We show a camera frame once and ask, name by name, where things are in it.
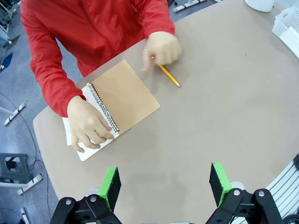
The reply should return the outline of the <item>person's left hand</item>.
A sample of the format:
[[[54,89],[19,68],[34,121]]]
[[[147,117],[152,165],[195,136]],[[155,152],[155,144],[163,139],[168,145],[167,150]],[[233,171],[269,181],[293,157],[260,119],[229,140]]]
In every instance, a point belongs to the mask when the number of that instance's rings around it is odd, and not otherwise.
[[[152,60],[160,65],[171,64],[181,54],[178,38],[168,32],[157,31],[149,35],[143,52],[143,70],[148,71]]]

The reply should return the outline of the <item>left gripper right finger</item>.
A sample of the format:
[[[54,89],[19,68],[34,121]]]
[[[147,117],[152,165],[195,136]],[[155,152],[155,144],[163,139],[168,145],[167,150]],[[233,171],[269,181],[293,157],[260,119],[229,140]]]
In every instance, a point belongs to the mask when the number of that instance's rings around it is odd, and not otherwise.
[[[245,218],[249,224],[283,223],[269,190],[257,189],[251,194],[233,188],[221,163],[212,163],[209,183],[217,209],[207,220],[208,224],[231,224],[236,217]]]

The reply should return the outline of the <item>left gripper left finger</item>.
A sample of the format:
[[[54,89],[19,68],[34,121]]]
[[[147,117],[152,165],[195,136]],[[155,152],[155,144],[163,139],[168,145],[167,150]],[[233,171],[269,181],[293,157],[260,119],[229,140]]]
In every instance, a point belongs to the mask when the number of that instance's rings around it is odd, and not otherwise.
[[[114,214],[121,189],[117,167],[109,167],[99,189],[77,201],[72,197],[59,200],[50,224],[121,224]]]

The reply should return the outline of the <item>person's right hand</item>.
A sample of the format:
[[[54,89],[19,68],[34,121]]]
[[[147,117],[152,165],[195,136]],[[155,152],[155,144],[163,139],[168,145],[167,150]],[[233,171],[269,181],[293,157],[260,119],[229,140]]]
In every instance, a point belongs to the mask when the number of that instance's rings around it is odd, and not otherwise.
[[[69,101],[67,116],[71,130],[71,143],[78,152],[85,152],[79,146],[79,142],[87,148],[98,149],[101,143],[114,139],[110,133],[111,128],[102,114],[80,96],[74,96]]]

